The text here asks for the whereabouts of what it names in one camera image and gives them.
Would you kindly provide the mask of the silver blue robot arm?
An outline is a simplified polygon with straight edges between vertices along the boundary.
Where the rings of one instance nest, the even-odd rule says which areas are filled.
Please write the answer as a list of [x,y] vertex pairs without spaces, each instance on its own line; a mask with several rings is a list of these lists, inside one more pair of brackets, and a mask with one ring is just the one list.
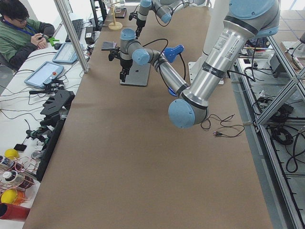
[[125,80],[132,64],[150,63],[164,77],[167,86],[178,97],[171,102],[168,115],[178,128],[189,128],[207,119],[208,99],[226,75],[246,41],[276,34],[279,27],[280,1],[231,0],[222,16],[223,30],[195,79],[188,85],[160,51],[144,48],[136,31],[121,31],[120,79]]
[[146,25],[149,11],[153,11],[155,16],[167,25],[177,11],[187,7],[208,6],[209,2],[209,0],[142,0],[139,10],[130,13],[129,20],[136,19],[135,36],[138,39]]

